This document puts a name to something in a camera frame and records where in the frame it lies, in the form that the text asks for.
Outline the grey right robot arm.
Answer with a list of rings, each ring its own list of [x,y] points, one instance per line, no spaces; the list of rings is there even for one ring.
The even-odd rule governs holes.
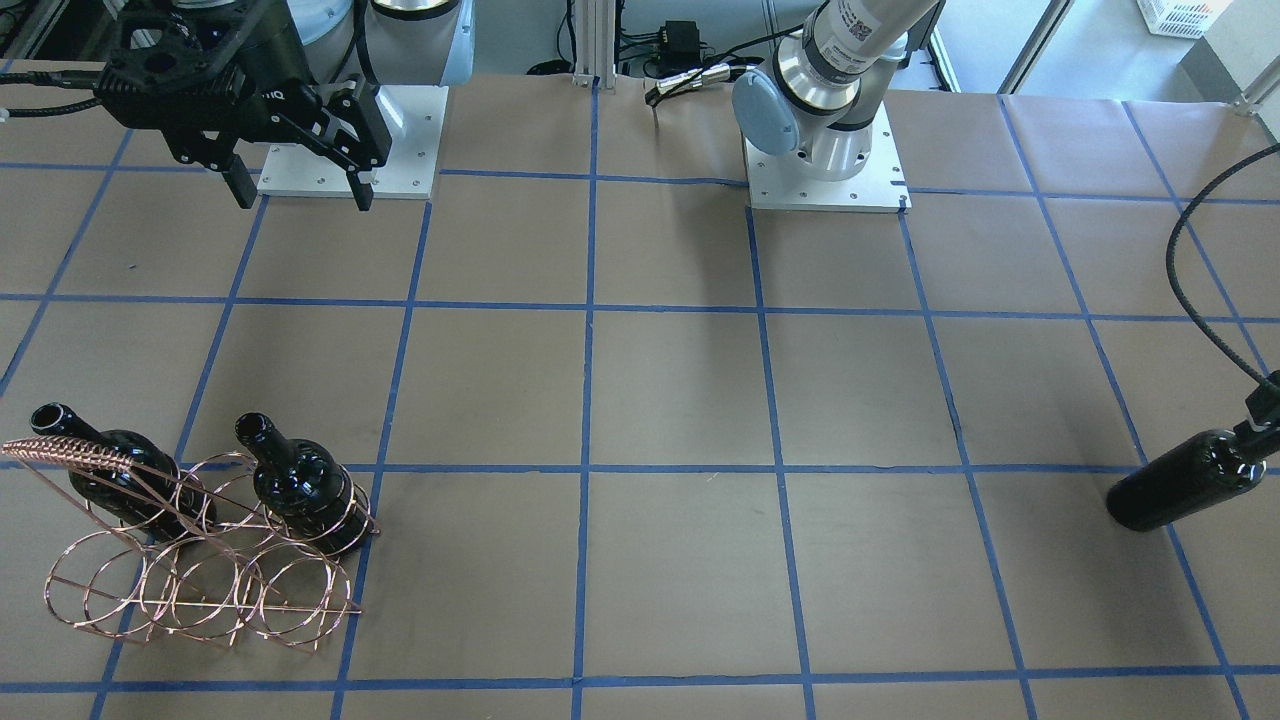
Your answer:
[[[449,90],[474,73],[471,1],[127,1],[100,70],[6,73],[88,90],[3,119],[104,109],[257,197],[428,201]]]

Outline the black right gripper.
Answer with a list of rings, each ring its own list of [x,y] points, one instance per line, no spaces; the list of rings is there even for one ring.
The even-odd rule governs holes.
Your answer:
[[[371,70],[317,82],[296,29],[214,29],[210,53],[239,82],[229,126],[212,141],[210,168],[221,173],[241,209],[257,201],[255,179],[236,152],[243,140],[294,145],[326,159],[346,172],[357,209],[371,210],[376,168],[393,143]]]

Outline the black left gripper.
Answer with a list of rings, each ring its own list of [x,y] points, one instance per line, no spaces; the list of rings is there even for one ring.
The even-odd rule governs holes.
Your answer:
[[[1279,370],[1267,377],[1267,384],[1258,384],[1245,398],[1244,454],[1276,454],[1279,450],[1277,384]]]

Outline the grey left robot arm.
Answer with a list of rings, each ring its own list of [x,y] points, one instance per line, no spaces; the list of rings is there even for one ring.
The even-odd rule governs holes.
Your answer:
[[[897,211],[904,196],[883,179],[861,178],[877,164],[876,136],[908,31],[929,1],[826,1],[796,28],[773,36],[774,50],[735,82],[751,200],[759,209]]]

